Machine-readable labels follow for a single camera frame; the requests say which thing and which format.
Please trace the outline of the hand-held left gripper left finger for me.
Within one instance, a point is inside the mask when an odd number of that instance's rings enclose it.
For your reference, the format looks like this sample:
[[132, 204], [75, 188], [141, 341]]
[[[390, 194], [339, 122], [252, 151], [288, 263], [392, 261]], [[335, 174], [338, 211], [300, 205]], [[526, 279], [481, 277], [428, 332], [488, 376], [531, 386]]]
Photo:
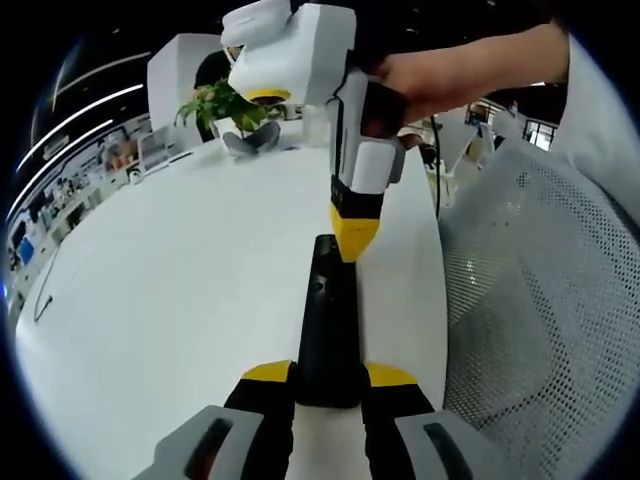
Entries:
[[165, 438], [138, 479], [283, 479], [293, 450], [295, 363], [245, 372], [222, 406], [209, 405]]

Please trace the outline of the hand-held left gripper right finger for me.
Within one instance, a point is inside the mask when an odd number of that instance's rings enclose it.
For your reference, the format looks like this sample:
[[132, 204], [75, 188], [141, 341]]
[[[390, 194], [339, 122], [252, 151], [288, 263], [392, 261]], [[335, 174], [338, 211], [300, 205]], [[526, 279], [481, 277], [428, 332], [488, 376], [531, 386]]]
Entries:
[[498, 479], [500, 450], [451, 411], [437, 411], [409, 373], [367, 362], [361, 402], [374, 479]]

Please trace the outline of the person's right hand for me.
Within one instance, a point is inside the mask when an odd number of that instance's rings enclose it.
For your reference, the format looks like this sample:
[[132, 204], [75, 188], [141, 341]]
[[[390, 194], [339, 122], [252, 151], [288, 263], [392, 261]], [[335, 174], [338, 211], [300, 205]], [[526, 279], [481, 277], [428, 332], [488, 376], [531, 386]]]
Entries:
[[372, 73], [406, 100], [404, 123], [461, 107], [477, 94], [476, 78], [462, 46], [387, 56]]

